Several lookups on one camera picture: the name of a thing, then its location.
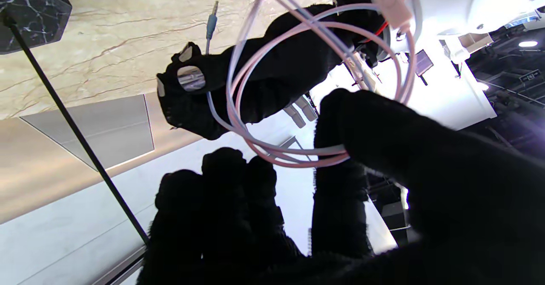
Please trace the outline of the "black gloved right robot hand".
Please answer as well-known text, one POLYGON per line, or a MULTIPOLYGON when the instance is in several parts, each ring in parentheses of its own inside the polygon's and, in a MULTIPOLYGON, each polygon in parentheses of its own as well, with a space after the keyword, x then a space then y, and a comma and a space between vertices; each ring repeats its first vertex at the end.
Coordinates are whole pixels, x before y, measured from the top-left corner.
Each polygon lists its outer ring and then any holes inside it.
POLYGON ((139 285, 543 285, 544 164, 369 91, 321 101, 311 256, 284 231, 277 175, 239 150, 166 174, 139 285), (374 255, 366 168, 408 190, 415 242, 374 255))

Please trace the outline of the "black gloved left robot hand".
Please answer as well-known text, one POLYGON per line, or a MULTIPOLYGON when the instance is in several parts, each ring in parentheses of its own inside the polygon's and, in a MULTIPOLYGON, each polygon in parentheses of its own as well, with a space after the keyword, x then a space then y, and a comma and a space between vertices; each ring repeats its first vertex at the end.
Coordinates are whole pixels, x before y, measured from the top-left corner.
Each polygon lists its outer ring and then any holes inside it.
MULTIPOLYGON (((336 3, 370 3, 371 0, 336 0, 336 3)), ((347 11, 334 14, 322 21, 346 23, 375 32, 384 19, 374 11, 347 11)), ((234 71, 240 68, 266 43, 301 24, 289 12, 277 17, 262 37, 249 39, 234 71)), ((364 48, 364 37, 344 29, 330 30, 348 48, 360 51, 364 48)), ((200 137, 214 141, 228 133, 212 116, 207 101, 211 92, 215 110, 227 122, 226 80, 234 46, 217 55, 201 54, 200 48, 188 42, 179 53, 175 53, 166 71, 159 73, 158 101, 166 122, 175 128, 188 130, 200 137), (185 89, 191 85, 189 76, 199 89, 185 89)), ((298 33, 272 48, 257 64, 245 86, 240 103, 240 118, 244 124, 256 124, 284 108, 327 78, 327 74, 342 63, 342 59, 311 30, 298 33)))

